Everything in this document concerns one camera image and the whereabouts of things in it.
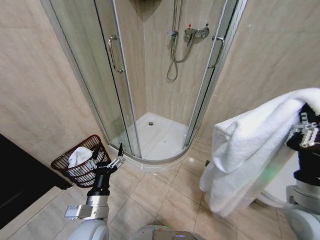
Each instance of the white cloth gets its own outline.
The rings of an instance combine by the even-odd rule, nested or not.
[[[237,206],[249,205],[241,201],[244,197],[251,202],[255,199],[248,196],[250,189],[259,194],[254,184],[272,159],[278,164],[273,163],[277,167],[269,175],[276,175],[294,153],[284,142],[292,125],[299,121],[298,113],[305,103],[319,115],[320,88],[289,92],[214,126],[212,161],[200,180],[213,212],[227,216]],[[266,184],[257,184],[262,187],[260,192]]]
[[[84,146],[78,147],[69,157],[68,168],[73,168],[84,163],[85,161],[91,158],[92,153],[93,152],[90,149]]]

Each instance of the red wicker basket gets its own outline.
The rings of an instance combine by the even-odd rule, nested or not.
[[[92,151],[96,151],[98,149],[97,158],[90,158],[80,165],[68,168],[69,157],[78,147],[86,147],[87,149],[90,149]],[[92,135],[86,140],[80,142],[78,145],[71,148],[69,151],[54,160],[51,163],[51,167],[69,178],[78,187],[90,188],[94,183],[96,175],[92,172],[89,161],[93,161],[95,164],[98,162],[111,162],[110,157],[105,147],[101,143],[101,139],[98,135]]]

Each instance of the shower hose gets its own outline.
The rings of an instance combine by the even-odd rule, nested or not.
[[[189,49],[188,49],[188,52],[186,53],[186,55],[181,60],[177,60],[176,59],[176,52],[177,52],[177,45],[178,45],[178,39],[179,39],[179,29],[180,29],[180,20],[181,20],[181,15],[182,15],[183,2],[184,2],[184,0],[181,0],[179,19],[178,19],[178,28],[176,31],[177,0],[174,0],[172,36],[171,36],[172,42],[171,42],[171,48],[170,48],[171,62],[169,65],[168,72],[166,73],[166,78],[170,83],[174,82],[177,79],[178,74],[179,74],[177,63],[182,63],[188,58],[189,53],[190,53],[192,46],[193,46],[193,43],[194,43],[194,38],[195,38],[194,36],[191,37],[190,43],[189,43],[190,46],[189,46]],[[174,75],[174,77],[171,78],[169,76],[169,74],[172,70],[173,65],[174,65],[174,69],[175,69],[175,75]]]

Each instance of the beige tile floor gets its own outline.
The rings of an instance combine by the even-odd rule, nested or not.
[[[205,144],[197,139],[182,164],[166,172],[151,174],[121,166],[110,179],[109,239],[126,240],[143,226],[162,224],[207,240],[295,240],[283,213],[261,202],[224,219],[208,210],[199,189],[211,155]],[[64,219],[65,209],[84,204],[88,190],[73,186],[63,191],[10,240],[67,239],[81,221]]]

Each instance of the shower door handle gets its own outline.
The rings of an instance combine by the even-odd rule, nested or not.
[[[220,37],[220,36],[212,36],[212,40],[214,39],[217,39],[217,40],[220,40],[221,41],[221,47],[220,47],[220,50],[219,50],[219,53],[218,53],[218,56],[215,60],[215,64],[214,65],[209,65],[208,66],[208,69],[212,69],[212,68],[215,68],[217,66],[217,64],[219,63],[219,60],[220,60],[220,57],[221,57],[221,53],[222,53],[222,50],[224,49],[224,46],[225,46],[225,39],[223,37]]]
[[[112,41],[113,40],[118,40],[117,36],[116,35],[112,35],[108,38],[108,45],[109,45],[109,52],[110,52],[110,55],[111,55],[111,61],[112,61],[112,65],[113,65],[113,68],[114,70],[121,74],[124,70],[123,69],[118,69],[116,67],[116,62],[115,62],[115,56],[114,56],[114,51],[112,50]]]

